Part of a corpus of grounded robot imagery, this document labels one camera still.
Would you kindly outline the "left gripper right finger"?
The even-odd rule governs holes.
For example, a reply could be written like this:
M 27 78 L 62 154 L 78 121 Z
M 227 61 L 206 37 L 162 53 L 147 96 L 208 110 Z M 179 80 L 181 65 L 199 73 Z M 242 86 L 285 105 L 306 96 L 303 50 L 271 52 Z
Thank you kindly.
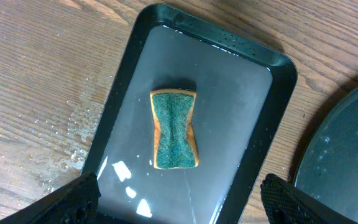
M 260 185 L 262 204 L 274 224 L 355 224 L 275 174 L 267 174 Z

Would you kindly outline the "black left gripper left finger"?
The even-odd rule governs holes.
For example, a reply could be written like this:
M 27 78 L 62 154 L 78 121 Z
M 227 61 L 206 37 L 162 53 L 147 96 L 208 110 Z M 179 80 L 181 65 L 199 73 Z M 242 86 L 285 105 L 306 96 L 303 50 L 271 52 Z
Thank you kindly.
M 87 172 L 0 224 L 94 223 L 100 196 L 96 174 Z

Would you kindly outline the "green orange sponge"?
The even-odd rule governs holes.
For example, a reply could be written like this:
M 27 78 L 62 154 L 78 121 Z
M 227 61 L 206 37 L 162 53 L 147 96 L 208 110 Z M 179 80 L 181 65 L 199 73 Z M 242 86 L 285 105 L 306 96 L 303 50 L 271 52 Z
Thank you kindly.
M 198 166 L 191 123 L 195 101 L 195 91 L 161 89 L 150 92 L 156 169 L 191 169 Z

